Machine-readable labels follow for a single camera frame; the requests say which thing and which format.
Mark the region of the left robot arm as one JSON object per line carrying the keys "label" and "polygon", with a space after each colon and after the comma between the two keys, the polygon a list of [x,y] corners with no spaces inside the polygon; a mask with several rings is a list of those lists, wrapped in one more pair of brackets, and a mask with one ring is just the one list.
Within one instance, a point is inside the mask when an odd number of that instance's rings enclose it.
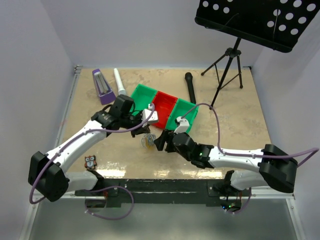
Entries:
{"label": "left robot arm", "polygon": [[110,134],[131,132],[132,136],[148,130],[149,120],[155,114],[155,105],[149,104],[140,115],[132,116],[134,100],[119,95],[112,104],[97,111],[75,135],[56,148],[41,153],[37,151],[30,160],[28,183],[31,185],[29,202],[36,204],[33,194],[38,191],[50,202],[59,200],[65,193],[87,191],[99,196],[104,184],[92,170],[69,172],[73,163],[87,150]]}

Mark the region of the red bin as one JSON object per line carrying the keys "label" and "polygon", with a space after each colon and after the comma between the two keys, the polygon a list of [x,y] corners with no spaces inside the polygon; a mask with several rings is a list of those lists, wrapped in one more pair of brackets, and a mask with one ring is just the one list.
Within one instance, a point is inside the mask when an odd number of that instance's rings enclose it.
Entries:
{"label": "red bin", "polygon": [[157,111],[158,122],[153,125],[159,129],[165,129],[172,110],[178,98],[162,91],[158,91],[152,100]]}

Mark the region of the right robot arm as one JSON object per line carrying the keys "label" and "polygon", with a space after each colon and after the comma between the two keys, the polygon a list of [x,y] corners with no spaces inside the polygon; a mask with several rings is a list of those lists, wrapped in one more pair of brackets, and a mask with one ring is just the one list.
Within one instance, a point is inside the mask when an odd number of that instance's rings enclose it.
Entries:
{"label": "right robot arm", "polygon": [[234,150],[196,143],[186,132],[164,130],[154,140],[158,151],[177,153],[200,168],[230,168],[218,190],[233,197],[239,191],[269,186],[291,194],[294,191],[298,162],[272,144],[263,149]]}

